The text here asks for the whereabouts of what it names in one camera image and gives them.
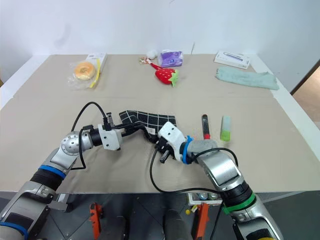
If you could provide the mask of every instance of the strawberry toy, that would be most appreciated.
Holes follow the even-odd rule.
[[[176,86],[179,76],[178,70],[174,70],[172,68],[162,68],[152,62],[150,62],[150,65],[156,69],[155,75],[161,82],[164,84],[172,84],[173,87]]]

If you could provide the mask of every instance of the plaid cloth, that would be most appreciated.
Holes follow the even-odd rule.
[[[150,135],[158,135],[159,130],[166,122],[171,122],[177,126],[175,116],[153,114],[136,110],[125,110],[119,113],[123,124],[141,122],[146,127]]]

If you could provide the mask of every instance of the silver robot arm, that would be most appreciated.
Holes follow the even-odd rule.
[[[103,145],[117,150],[122,143],[119,129],[88,126],[81,134],[82,152]],[[0,213],[0,240],[27,240],[41,230],[50,212],[48,204],[79,156],[79,132],[70,132]]]
[[[161,162],[171,154],[178,161],[190,164],[197,154],[217,148],[211,139],[192,140],[167,122],[158,133]],[[283,240],[280,229],[260,198],[253,193],[229,155],[209,151],[196,158],[223,200],[223,210],[234,219],[234,232],[239,240],[270,238]]]

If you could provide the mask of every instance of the plastic bag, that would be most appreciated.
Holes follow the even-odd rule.
[[[72,62],[69,64],[67,84],[72,90],[93,88],[100,75],[100,59]]]

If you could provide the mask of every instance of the black cable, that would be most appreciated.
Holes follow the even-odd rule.
[[[155,149],[153,155],[152,155],[152,159],[151,159],[151,163],[150,163],[150,168],[149,168],[149,173],[150,173],[150,179],[152,182],[152,185],[154,186],[155,189],[157,189],[159,192],[161,193],[183,193],[183,192],[189,192],[189,191],[206,191],[206,192],[211,192],[211,193],[219,193],[216,190],[213,189],[209,189],[209,188],[204,188],[204,187],[192,187],[192,188],[186,188],[186,189],[181,189],[181,190],[174,190],[174,191],[165,191],[162,190],[161,188],[159,188],[155,181],[154,181],[154,177],[152,174],[152,167],[154,165],[154,161],[157,155],[158,149]]]
[[[79,141],[79,156],[80,156],[80,160],[82,163],[82,166],[80,167],[73,167],[70,170],[79,170],[79,169],[86,169],[86,164],[85,164],[85,160],[84,160],[84,156],[82,155],[82,132],[84,131],[83,128],[81,128],[80,132],[79,132],[79,137],[78,137],[78,141]]]
[[[79,114],[78,114],[78,116],[76,117],[76,119],[75,119],[75,121],[74,121],[74,123],[73,123],[73,126],[72,126],[72,128],[71,128],[71,132],[73,132],[73,131],[75,130],[76,124],[77,124],[80,116],[81,116],[82,113],[84,112],[84,110],[85,110],[89,105],[91,105],[91,104],[97,106],[97,108],[100,110],[100,112],[101,112],[101,114],[102,114],[102,116],[103,116],[103,121],[104,121],[104,122],[107,121],[107,116],[106,116],[104,110],[102,109],[102,107],[101,107],[98,103],[96,103],[96,102],[94,102],[94,101],[90,101],[90,102],[88,102],[86,105],[84,105],[84,107],[83,107],[83,108],[81,109],[81,111],[79,112]]]
[[[218,213],[217,213],[217,215],[215,217],[214,226],[213,226],[213,230],[212,230],[212,233],[211,233],[211,236],[210,236],[210,240],[214,239],[214,235],[215,235],[215,232],[216,232],[218,220],[219,220],[220,214],[222,212],[223,205],[224,205],[224,201],[221,202],[219,210],[218,210]]]
[[[196,154],[193,158],[194,158],[194,159],[197,159],[197,157],[199,157],[199,156],[201,156],[201,155],[203,155],[203,154],[210,153],[210,152],[214,152],[214,151],[220,151],[220,150],[222,150],[222,151],[227,151],[227,152],[231,153],[231,155],[233,156],[235,165],[236,165],[237,167],[239,167],[238,158],[237,158],[236,154],[235,154],[233,151],[231,151],[229,148],[225,148],[225,147],[215,147],[215,148],[211,148],[211,149],[202,151],[202,152]]]

